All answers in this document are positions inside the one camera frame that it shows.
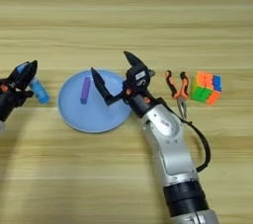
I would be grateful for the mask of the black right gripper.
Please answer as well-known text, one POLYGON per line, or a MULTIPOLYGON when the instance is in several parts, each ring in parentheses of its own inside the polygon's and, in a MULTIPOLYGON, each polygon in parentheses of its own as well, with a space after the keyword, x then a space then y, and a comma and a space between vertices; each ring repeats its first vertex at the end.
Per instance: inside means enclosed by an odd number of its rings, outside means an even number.
MULTIPOLYGON (((145 64, 133 53, 125 50, 124 55, 132 67, 145 67, 145 64)), ((123 81, 123 89, 116 96, 110 94, 104 79, 97 70, 91 68, 91 73, 97 90, 108 106, 123 100, 139 118, 142 118, 155 106, 165 104, 162 98, 154 98, 147 89, 150 78, 155 75, 153 70, 142 70, 137 73, 131 73, 128 70, 126 79, 123 81)))

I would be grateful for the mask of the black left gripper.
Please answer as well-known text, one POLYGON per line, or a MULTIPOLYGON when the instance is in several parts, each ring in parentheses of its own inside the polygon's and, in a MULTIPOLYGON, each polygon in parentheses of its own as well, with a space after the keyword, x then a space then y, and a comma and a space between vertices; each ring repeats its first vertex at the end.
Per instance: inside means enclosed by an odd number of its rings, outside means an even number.
POLYGON ((14 108, 21 107, 26 99, 34 95, 33 91, 17 91, 9 84, 16 83, 25 90, 37 74, 38 62, 25 62, 18 65, 7 80, 0 79, 0 120, 5 122, 14 108))

